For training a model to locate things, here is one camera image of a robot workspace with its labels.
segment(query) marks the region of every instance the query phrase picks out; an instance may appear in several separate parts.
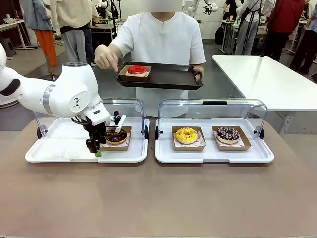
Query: black backpack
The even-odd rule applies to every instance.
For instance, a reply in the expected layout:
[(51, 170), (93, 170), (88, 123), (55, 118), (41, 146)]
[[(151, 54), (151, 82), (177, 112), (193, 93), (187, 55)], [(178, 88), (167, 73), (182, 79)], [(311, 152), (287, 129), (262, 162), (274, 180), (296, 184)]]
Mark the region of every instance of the black backpack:
[(224, 38), (224, 32), (223, 32), (222, 26), (220, 26), (218, 30), (216, 31), (216, 34), (214, 36), (214, 41), (216, 42), (217, 45), (222, 45), (223, 38)]

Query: white tray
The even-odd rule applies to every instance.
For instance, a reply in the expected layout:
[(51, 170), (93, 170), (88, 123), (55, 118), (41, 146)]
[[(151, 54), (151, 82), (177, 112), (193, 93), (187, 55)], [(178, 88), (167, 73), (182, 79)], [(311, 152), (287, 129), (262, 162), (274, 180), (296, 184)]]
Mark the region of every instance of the white tray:
[[(247, 151), (219, 151), (212, 126), (240, 126), (252, 147)], [(173, 126), (200, 126), (206, 141), (203, 151), (176, 152), (172, 145)], [(249, 121), (243, 118), (162, 118), (161, 130), (164, 132), (155, 141), (155, 157), (162, 163), (270, 163), (274, 159), (272, 151), (266, 143), (253, 134), (254, 128)]]
[[(149, 128), (150, 121), (145, 119), (144, 123)], [(138, 163), (145, 160), (148, 140), (141, 134), (141, 118), (127, 118), (124, 125), (132, 126), (128, 151), (107, 151), (102, 152), (101, 157), (96, 157), (86, 146), (89, 135), (83, 126), (73, 123), (70, 119), (57, 119), (48, 128), (47, 136), (37, 140), (26, 153), (25, 159), (31, 163)]]

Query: blue denim shirt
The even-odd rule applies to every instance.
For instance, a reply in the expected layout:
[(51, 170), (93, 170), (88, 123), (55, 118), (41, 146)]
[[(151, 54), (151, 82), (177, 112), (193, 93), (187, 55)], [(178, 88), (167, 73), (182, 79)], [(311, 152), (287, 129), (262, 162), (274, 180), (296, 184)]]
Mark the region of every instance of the blue denim shirt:
[[(317, 3), (314, 8), (313, 17), (317, 18)], [(311, 23), (307, 27), (307, 30), (312, 30), (315, 31), (315, 33), (317, 33), (317, 19), (311, 21)]]
[(42, 0), (19, 0), (24, 11), (24, 22), (32, 30), (52, 31), (50, 17)]

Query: neck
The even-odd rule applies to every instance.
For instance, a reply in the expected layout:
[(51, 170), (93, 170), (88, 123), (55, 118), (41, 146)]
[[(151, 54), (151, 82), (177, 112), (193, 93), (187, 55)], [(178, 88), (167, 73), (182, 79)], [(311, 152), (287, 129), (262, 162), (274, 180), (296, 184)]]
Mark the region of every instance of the neck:
[(151, 12), (151, 14), (157, 20), (165, 22), (170, 20), (175, 15), (175, 12)]

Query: green object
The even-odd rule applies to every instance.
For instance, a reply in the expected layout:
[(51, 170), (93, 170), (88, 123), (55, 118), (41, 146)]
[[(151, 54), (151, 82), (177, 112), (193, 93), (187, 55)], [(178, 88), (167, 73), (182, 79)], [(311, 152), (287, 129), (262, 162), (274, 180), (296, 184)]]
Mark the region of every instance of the green object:
[(95, 153), (95, 156), (96, 156), (96, 157), (101, 157), (101, 156), (102, 156), (101, 151), (98, 151), (97, 153)]

